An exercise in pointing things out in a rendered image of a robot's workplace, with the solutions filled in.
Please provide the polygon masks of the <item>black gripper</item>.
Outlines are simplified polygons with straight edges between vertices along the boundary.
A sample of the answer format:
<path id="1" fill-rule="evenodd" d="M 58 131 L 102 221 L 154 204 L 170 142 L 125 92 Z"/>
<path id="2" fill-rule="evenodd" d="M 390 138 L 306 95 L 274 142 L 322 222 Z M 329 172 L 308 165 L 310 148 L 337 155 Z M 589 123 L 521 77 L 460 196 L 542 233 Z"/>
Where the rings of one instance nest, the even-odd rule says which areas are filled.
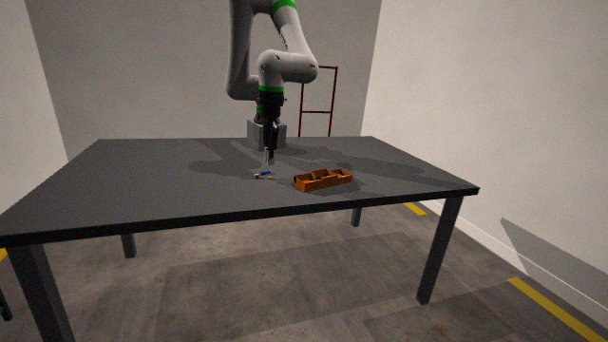
<path id="1" fill-rule="evenodd" d="M 275 149 L 279 127 L 276 126 L 276 118 L 280 117 L 280 107 L 261 107 L 261 116 L 265 117 L 263 122 L 263 143 L 265 144 L 265 162 L 267 165 L 275 164 Z M 268 118 L 267 118 L 268 117 Z"/>

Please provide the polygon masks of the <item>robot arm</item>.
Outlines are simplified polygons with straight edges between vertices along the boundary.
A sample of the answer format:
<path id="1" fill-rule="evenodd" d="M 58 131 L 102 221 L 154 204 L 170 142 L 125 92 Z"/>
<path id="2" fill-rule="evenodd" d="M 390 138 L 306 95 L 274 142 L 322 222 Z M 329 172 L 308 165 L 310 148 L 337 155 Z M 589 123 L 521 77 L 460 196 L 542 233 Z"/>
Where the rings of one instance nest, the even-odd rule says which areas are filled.
<path id="1" fill-rule="evenodd" d="M 234 100 L 256 101 L 254 123 L 262 124 L 261 107 L 283 106 L 284 83 L 308 84 L 318 74 L 303 35 L 294 0 L 228 0 L 230 42 L 225 91 Z M 269 49 L 257 59 L 258 75 L 250 74 L 254 17 L 269 14 L 286 52 Z"/>

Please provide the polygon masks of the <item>orange rack of bins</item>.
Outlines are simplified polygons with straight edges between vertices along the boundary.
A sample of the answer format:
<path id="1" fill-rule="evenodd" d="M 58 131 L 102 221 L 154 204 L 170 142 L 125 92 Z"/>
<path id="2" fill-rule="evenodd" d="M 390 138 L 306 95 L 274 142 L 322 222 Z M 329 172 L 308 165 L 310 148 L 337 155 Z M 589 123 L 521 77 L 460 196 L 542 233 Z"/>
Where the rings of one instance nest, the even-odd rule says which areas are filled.
<path id="1" fill-rule="evenodd" d="M 352 174 L 342 169 L 324 168 L 294 176 L 294 186 L 304 193 L 347 182 L 352 182 Z"/>

